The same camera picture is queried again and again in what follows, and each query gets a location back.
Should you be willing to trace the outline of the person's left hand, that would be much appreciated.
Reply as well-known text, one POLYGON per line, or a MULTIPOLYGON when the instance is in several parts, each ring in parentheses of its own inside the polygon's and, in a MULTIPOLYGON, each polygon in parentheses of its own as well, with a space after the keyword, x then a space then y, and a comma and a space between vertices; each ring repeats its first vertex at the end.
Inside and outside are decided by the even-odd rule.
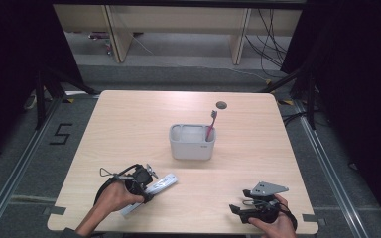
POLYGON ((93 208, 98 214, 107 216, 127 205, 143 201, 144 197, 130 193, 123 181, 116 181, 103 191, 93 208))

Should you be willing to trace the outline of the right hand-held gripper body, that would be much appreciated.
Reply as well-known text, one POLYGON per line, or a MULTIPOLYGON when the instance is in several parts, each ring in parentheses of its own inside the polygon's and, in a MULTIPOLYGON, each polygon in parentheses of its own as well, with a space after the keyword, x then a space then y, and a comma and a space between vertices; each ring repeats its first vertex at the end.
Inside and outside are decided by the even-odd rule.
POLYGON ((254 199, 251 198, 254 208, 247 210, 249 218, 254 217, 266 223, 273 223, 280 210, 280 203, 275 195, 289 189, 286 186, 260 181, 249 190, 256 196, 254 199))

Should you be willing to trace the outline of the grey toothbrush holder box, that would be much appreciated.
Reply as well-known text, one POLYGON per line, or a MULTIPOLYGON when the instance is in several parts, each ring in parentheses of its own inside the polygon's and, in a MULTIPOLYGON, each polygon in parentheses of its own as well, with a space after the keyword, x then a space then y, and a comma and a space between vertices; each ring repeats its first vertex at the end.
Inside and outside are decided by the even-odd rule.
POLYGON ((206 161, 212 157, 216 131, 207 125, 175 124, 169 140, 174 159, 206 161))

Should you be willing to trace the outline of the light wooden desk frame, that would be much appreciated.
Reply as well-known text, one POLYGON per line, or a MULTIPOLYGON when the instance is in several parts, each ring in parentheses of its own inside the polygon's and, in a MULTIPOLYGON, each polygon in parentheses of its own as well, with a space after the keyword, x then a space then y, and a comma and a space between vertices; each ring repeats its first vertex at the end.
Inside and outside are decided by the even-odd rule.
POLYGON ((254 8, 56 4, 54 9, 66 32, 106 32, 118 62, 126 60, 135 33, 181 33, 227 35, 232 62, 239 64, 245 36, 290 37, 301 16, 299 10, 254 8))

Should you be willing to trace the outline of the small colourful floor clutter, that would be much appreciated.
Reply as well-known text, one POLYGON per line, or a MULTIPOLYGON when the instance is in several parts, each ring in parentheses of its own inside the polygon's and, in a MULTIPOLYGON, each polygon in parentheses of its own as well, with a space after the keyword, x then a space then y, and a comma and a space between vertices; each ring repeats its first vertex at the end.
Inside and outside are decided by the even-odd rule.
POLYGON ((102 40, 106 47, 106 52, 111 56, 112 55, 112 47, 110 42, 110 36, 107 32, 91 32, 88 37, 91 40, 97 41, 102 40))

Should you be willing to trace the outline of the black metal stand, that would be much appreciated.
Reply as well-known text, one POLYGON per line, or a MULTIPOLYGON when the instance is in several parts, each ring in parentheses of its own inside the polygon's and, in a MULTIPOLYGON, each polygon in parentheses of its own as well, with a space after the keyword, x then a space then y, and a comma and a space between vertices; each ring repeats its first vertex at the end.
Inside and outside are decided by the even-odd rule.
POLYGON ((84 91, 88 95, 99 95, 100 91, 87 86, 81 75, 71 77, 66 73, 56 70, 49 66, 42 65, 37 70, 35 79, 36 83, 36 99, 37 99, 37 126, 36 129, 40 129, 47 119, 47 111, 45 105, 45 90, 49 92, 52 98, 62 99, 66 96, 65 90, 62 88, 62 82, 84 91))
POLYGON ((287 76, 278 80, 276 83, 268 85, 266 88, 261 89, 260 93, 270 93, 281 86, 294 81, 292 89, 290 90, 290 96, 292 99, 305 99, 307 103, 306 117, 308 124, 314 130, 314 107, 315 107, 315 84, 316 80, 314 74, 303 66, 295 71, 291 72, 287 76))

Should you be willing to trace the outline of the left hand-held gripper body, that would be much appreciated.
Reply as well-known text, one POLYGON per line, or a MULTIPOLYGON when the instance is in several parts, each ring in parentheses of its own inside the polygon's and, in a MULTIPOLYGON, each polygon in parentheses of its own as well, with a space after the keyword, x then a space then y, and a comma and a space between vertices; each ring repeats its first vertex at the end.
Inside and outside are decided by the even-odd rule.
POLYGON ((126 188, 132 194, 144 196, 147 185, 153 181, 153 178, 157 179, 158 175, 149 164, 146 166, 137 164, 133 166, 133 169, 134 172, 129 174, 130 179, 125 181, 126 188))

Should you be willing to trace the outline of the black curtain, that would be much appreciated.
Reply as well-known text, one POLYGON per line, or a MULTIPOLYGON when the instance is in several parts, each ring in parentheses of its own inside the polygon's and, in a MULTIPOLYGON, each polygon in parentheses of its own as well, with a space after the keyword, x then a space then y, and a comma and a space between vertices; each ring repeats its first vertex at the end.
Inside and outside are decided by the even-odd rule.
POLYGON ((36 79, 83 83, 53 0, 0 0, 0 143, 36 79))
POLYGON ((317 89, 351 160, 381 206, 381 0, 307 0, 282 71, 291 72, 333 20, 317 89))

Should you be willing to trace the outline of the white toothpaste tube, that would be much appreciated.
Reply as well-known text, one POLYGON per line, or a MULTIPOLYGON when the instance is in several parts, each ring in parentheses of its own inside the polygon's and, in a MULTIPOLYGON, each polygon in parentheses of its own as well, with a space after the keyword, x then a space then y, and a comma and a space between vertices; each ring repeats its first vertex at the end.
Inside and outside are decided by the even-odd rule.
MULTIPOLYGON (((148 195, 155 196, 158 193, 162 192, 163 190, 167 189, 168 187, 172 186, 178 181, 178 178, 174 174, 168 174, 164 176, 163 178, 160 178, 157 182, 150 185, 146 190, 145 193, 148 195)), ((130 204, 120 210, 120 214, 123 216, 126 216, 130 212, 132 212, 134 209, 140 206, 140 203, 134 203, 130 204)))

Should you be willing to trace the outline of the metal floor rail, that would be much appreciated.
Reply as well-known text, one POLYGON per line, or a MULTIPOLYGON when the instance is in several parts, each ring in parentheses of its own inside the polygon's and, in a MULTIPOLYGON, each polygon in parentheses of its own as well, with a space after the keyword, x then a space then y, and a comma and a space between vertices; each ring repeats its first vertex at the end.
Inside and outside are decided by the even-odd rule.
POLYGON ((343 186, 339 176, 336 173, 336 170, 330 161, 330 158, 321 140, 318 137, 317 130, 313 128, 307 116, 302 117, 301 123, 316 153, 320 166, 322 167, 324 175, 347 222, 347 225, 353 234, 353 237, 369 238, 369 235, 365 230, 357 209, 350 199, 345 187, 343 186))
POLYGON ((39 126, 35 113, 22 114, 0 146, 0 219, 61 103, 53 99, 45 105, 45 119, 39 126))

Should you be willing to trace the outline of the person's right hand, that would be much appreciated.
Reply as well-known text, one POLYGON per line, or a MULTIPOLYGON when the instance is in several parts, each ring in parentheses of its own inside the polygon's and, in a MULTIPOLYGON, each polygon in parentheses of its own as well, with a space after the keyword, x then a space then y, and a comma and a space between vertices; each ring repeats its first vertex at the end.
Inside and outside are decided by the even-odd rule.
POLYGON ((287 215, 289 212, 288 201, 279 194, 275 197, 279 200, 281 211, 273 223, 265 223, 257 218, 249 218, 251 225, 262 231, 261 238, 297 238, 292 219, 287 215))

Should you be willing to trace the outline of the pink toothbrush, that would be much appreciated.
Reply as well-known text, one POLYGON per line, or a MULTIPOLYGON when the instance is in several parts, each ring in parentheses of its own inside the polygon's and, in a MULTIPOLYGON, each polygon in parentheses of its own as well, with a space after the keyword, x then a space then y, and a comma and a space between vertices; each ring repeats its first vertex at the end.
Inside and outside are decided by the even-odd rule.
POLYGON ((208 142, 208 139, 210 137, 210 134, 212 132, 212 129, 214 127, 214 124, 215 124, 215 121, 216 121, 216 118, 217 118, 217 111, 216 110, 212 110, 211 111, 211 118, 212 118, 211 124, 208 126, 208 128, 206 130, 206 136, 205 136, 205 141, 206 142, 208 142))

